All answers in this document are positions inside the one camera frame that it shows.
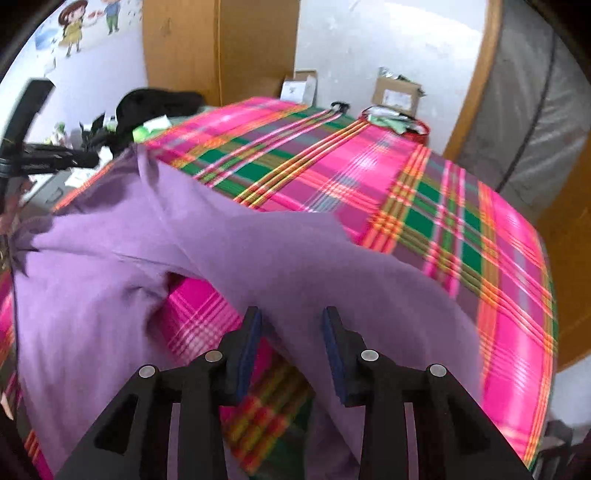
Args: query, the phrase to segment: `green cloth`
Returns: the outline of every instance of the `green cloth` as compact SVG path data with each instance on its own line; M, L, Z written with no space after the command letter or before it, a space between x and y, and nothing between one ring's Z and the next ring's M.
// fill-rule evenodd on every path
M396 120L394 118L377 115L368 115L368 122L376 127L386 127L394 130L398 135L406 133L408 127L410 127L412 123L411 120Z

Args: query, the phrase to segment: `wooden door frame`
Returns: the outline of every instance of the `wooden door frame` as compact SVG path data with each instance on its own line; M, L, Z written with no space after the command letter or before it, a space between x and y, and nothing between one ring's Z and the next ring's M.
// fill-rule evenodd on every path
M503 0L488 0L482 42L470 87L466 93L460 115L457 118L456 126L443 152L443 157L448 160L457 161L466 143L468 134L472 130L476 114L480 110L482 97L491 75L492 66L495 63L502 24Z

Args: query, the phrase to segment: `clutter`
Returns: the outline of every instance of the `clutter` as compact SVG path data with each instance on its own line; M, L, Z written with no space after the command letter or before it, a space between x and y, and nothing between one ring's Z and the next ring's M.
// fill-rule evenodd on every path
M419 99L424 96L421 85L409 81L402 75L391 76L385 67L379 70L372 102L384 105L406 115L415 116Z
M205 105L203 95L197 92L168 92L158 89L138 89L129 92L117 106L117 129L105 145L113 155L119 155L134 141L133 131L154 118L167 115L191 116Z
M315 70L296 70L292 77L285 77L281 100L313 106L316 100L318 74Z
M80 123L82 148L86 151L98 150L111 132L105 127L105 114L99 115L90 127Z
M66 124L64 122L57 123L53 133L43 143L45 145L72 148L72 142L70 142L70 137L66 132Z
M385 106L371 106L359 115L360 120L376 127L392 130L401 137L427 145L431 129L420 120Z

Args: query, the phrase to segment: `plaid blanket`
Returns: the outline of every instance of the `plaid blanket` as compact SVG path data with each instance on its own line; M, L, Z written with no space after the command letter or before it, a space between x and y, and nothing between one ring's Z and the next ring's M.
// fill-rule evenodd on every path
M332 212L352 242L440 283L478 327L482 407L531 465L553 377L556 306L540 237L496 193L421 145L272 99L208 112L147 145L154 158L251 208ZM2 356L8 364L14 351L10 305L0 312L0 373ZM182 278L152 321L188 362L241 318L207 281ZM226 441L250 476L304 477L312 398L302 374L263 342L247 398L221 412ZM34 434L25 437L43 470Z

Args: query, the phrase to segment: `purple cloth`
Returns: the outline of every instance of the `purple cloth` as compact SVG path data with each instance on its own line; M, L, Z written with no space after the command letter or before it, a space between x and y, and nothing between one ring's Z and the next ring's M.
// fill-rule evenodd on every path
M327 305L368 347L409 367L441 363L480 399L476 329L433 280L351 244L328 214L254 212L141 147L58 215L24 223L12 252L24 398L54 472L138 367L174 366L150 324L169 272L269 319L266 335L317 394L308 479L355 478L361 455L363 409L341 406L332 385Z

